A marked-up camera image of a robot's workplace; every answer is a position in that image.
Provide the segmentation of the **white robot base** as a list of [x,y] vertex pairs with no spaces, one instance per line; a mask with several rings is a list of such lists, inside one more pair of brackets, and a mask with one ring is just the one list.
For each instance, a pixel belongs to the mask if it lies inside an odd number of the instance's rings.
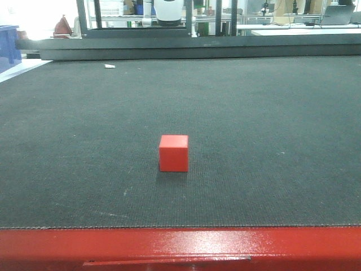
[[162,27],[176,27],[181,23],[182,0],[154,0],[157,21]]

